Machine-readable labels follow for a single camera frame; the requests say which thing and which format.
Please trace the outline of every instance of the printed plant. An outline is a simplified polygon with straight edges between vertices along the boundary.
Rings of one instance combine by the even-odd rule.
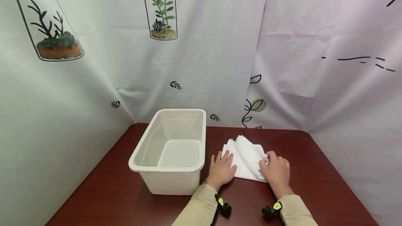
[[[254,77],[251,77],[250,79],[250,84],[256,84],[261,81],[262,75],[257,75]],[[241,123],[243,123],[243,126],[246,126],[245,122],[251,121],[252,116],[247,117],[247,115],[253,111],[253,112],[262,112],[266,107],[267,107],[267,102],[263,99],[256,99],[253,102],[250,102],[248,99],[246,99],[247,104],[246,108],[244,110],[247,111],[247,113],[243,116],[243,119],[241,120]]]
[[[174,7],[170,6],[173,4],[173,1],[167,1],[167,0],[152,0],[153,6],[158,7],[158,10],[156,10],[156,17],[159,18],[155,20],[154,24],[152,27],[156,32],[163,31],[165,29],[170,29],[172,26],[169,25],[169,20],[173,20],[176,17],[173,15],[168,15],[169,12],[171,12]]]
[[[221,121],[219,116],[217,116],[216,114],[211,114],[209,117],[214,121]]]
[[[39,6],[33,1],[30,0],[33,6],[28,6],[32,10],[34,10],[39,15],[39,23],[31,22],[31,25],[38,26],[38,31],[46,35],[46,38],[40,42],[46,49],[53,50],[58,48],[59,46],[65,46],[67,49],[72,49],[76,44],[76,39],[74,36],[68,31],[64,31],[63,27],[63,17],[56,11],[57,17],[53,16],[53,18],[59,23],[53,24],[53,22],[49,21],[49,26],[46,26],[43,22],[47,11],[42,12]]]
[[[110,105],[111,105],[113,108],[118,108],[118,107],[120,106],[120,101],[112,101],[112,102],[110,103]]]
[[[181,90],[182,88],[181,88],[181,86],[180,86],[180,84],[177,82],[177,81],[172,81],[172,82],[169,82],[170,83],[170,86],[172,87],[172,88],[176,88],[177,90]]]

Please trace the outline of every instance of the fabric backdrop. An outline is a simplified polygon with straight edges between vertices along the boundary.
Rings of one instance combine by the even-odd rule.
[[[242,120],[310,133],[383,226],[402,209],[401,2],[267,0]]]
[[[309,132],[375,219],[399,225],[400,0],[0,7],[2,224],[43,225],[129,125],[196,107],[210,126]]]
[[[159,109],[239,126],[264,4],[0,0],[0,224],[45,224]]]

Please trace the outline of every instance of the left hand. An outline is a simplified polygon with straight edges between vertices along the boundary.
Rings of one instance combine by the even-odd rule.
[[[216,160],[214,155],[211,157],[209,175],[204,183],[213,187],[216,192],[218,192],[223,185],[232,181],[235,176],[237,165],[233,165],[232,168],[230,167],[233,161],[233,154],[229,155],[229,153],[230,152],[227,150],[222,157],[222,152],[218,152]]]

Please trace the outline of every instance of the plastic bin rim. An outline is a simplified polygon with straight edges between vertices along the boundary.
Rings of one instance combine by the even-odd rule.
[[[161,168],[161,167],[150,167],[150,166],[138,166],[134,163],[134,156],[137,154],[138,150],[140,147],[138,145],[143,142],[143,138],[145,134],[148,134],[148,131],[151,129],[151,126],[148,125],[146,130],[144,131],[140,141],[138,142],[137,146],[135,147],[134,152],[132,153],[128,165],[130,169],[134,172],[175,172],[175,173],[180,173],[180,172],[196,172],[200,171],[205,164],[205,140],[206,140],[206,118],[207,118],[207,113],[203,109],[197,109],[197,108],[166,108],[166,109],[161,109],[158,112],[155,113],[154,117],[152,118],[151,123],[153,123],[156,120],[156,117],[158,117],[158,114],[163,112],[163,111],[200,111],[203,113],[203,131],[202,131],[202,141],[201,141],[201,148],[204,146],[204,150],[201,150],[200,154],[200,163],[193,167],[166,167],[166,168]]]

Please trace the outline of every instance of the hand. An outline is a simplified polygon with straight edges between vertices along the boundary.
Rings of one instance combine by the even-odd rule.
[[[265,160],[260,160],[261,172],[267,179],[277,199],[284,195],[293,195],[289,187],[290,165],[288,160],[277,157],[274,151],[267,152],[269,164],[265,165]]]
[[[212,155],[211,166],[209,167],[209,175],[204,183],[213,187],[216,192],[218,192],[223,185],[232,181],[233,176],[235,176],[237,165],[233,165],[232,168],[230,168],[232,161],[233,154],[229,155],[228,150],[225,152],[223,157],[222,152],[219,151],[218,155],[216,156],[216,160],[215,156]]]

